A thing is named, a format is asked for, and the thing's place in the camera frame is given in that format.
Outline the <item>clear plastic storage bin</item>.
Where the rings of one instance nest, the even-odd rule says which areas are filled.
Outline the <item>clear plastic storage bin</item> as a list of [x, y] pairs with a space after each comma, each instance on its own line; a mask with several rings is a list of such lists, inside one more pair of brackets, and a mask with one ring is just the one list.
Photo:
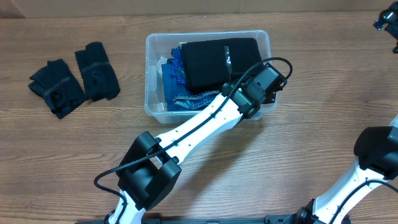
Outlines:
[[256, 39], [262, 58], [271, 56], [270, 38], [264, 30], [239, 30], [225, 32], [155, 33], [146, 38], [146, 81], [144, 109], [162, 124], [183, 123], [198, 111], [168, 111], [164, 96], [161, 65], [171, 58], [171, 49], [186, 42], [213, 39]]

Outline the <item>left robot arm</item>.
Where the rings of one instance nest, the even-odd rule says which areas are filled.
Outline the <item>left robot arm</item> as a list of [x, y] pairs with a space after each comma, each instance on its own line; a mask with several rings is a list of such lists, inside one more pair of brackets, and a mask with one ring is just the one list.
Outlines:
[[200, 113], [180, 126], [153, 137], [140, 134], [120, 163], [121, 198], [106, 223], [140, 223], [143, 214], [171, 192], [186, 158], [211, 138], [253, 117], [287, 84], [270, 63], [261, 62], [240, 79], [227, 82]]

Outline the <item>blue denim jeans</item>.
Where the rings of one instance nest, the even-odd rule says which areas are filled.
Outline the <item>blue denim jeans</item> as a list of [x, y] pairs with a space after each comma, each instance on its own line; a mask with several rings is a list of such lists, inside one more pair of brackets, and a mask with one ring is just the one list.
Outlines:
[[218, 90], [193, 93], [179, 84], [172, 75], [172, 59], [161, 65], [164, 97], [167, 111], [200, 111], [207, 107], [220, 93]]

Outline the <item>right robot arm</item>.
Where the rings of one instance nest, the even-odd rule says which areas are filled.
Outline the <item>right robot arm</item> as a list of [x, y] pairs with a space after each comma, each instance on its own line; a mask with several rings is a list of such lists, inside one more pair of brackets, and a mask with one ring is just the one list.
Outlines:
[[397, 118], [388, 126], [368, 127], [354, 145], [349, 169], [323, 195], [281, 221], [282, 224], [350, 223], [348, 213], [367, 194], [397, 177]]

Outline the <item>large black garment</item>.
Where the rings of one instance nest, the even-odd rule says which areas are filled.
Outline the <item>large black garment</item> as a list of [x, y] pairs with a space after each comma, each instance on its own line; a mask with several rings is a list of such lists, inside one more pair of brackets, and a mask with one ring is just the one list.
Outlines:
[[219, 90], [262, 60], [253, 38], [230, 38], [182, 44], [186, 89]]

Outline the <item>blue sequin fabric bundle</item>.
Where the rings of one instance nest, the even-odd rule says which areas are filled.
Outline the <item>blue sequin fabric bundle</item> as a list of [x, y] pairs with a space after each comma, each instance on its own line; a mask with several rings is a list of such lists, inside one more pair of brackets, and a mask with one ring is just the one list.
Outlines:
[[182, 57], [182, 48], [178, 46], [171, 50], [171, 64], [172, 64], [172, 76], [176, 79], [177, 83], [180, 85], [186, 84], [185, 78], [185, 66]]

